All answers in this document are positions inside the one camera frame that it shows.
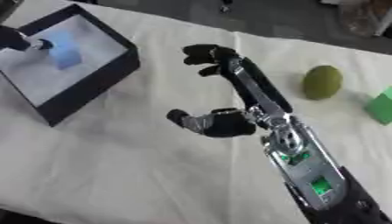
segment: black fingertip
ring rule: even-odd
[[[257,127],[253,123],[249,123],[247,127],[244,129],[244,134],[247,136],[251,136],[255,134]]]
[[[184,128],[182,118],[185,116],[189,116],[185,111],[181,109],[172,109],[169,113],[167,113],[166,118],[173,123],[176,123],[179,127]]]
[[[191,57],[188,57],[188,58],[184,59],[184,64],[186,64],[186,65],[188,65],[188,66],[193,65],[193,60],[192,60],[192,58],[191,58]]]
[[[49,50],[49,49],[54,48],[53,43],[50,42],[49,40],[43,39],[43,38],[41,38],[40,40],[42,41],[43,45],[41,46],[41,48],[39,50]]]
[[[206,77],[213,74],[218,74],[220,66],[210,66],[199,71],[199,75]]]

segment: green ball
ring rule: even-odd
[[[335,95],[343,81],[340,71],[333,66],[316,66],[307,73],[303,90],[311,100],[323,100]]]

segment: white fabric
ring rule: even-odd
[[[6,24],[24,25],[68,4],[26,0]],[[392,127],[362,110],[392,82],[389,56],[83,7],[137,44],[142,68],[54,129],[0,80],[4,208],[69,224],[306,223],[258,135],[210,139],[166,121],[170,109],[201,115],[241,105],[222,78],[201,78],[198,66],[182,64],[181,47],[216,43],[258,64],[392,214]],[[299,91],[301,77],[321,64],[339,68],[344,87],[331,100],[307,101]]]

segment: prosthetic hand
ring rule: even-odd
[[[45,39],[40,39],[35,43],[31,43],[22,32],[8,26],[0,25],[0,49],[10,48],[24,52],[30,47],[38,50],[45,50],[52,48],[53,45]]]
[[[230,81],[245,109],[220,109],[201,117],[175,109],[167,116],[171,121],[209,137],[252,135],[256,126],[268,130],[261,137],[265,154],[311,224],[392,224],[250,59],[218,45],[192,45],[184,53],[187,65],[213,64],[199,74],[220,74]]]

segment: black box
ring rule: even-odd
[[[26,63],[25,57],[28,56],[22,55],[26,52],[0,49],[0,53],[5,55],[3,59],[0,57],[0,70],[3,76],[47,120],[50,126],[60,123],[140,67],[137,47],[77,4],[22,26],[19,30],[30,37],[50,30],[60,31],[61,27],[73,27],[73,25],[80,26],[80,28],[69,29],[78,33],[76,36],[80,37],[80,41],[84,41],[85,44],[81,46],[83,49],[80,51],[85,51],[88,57],[83,60],[81,66],[69,69],[72,72],[48,69],[46,59],[42,59],[39,63],[44,63],[42,67],[49,72],[34,72],[41,70],[34,70],[36,66],[30,61],[30,64]],[[95,34],[98,30],[101,31],[100,35]],[[80,34],[88,32],[89,36],[86,37]],[[8,55],[22,59],[24,64],[15,62],[16,60],[11,56],[8,59]],[[4,70],[2,63],[6,64],[7,60],[10,66]],[[20,69],[21,64],[27,65],[28,74]]]

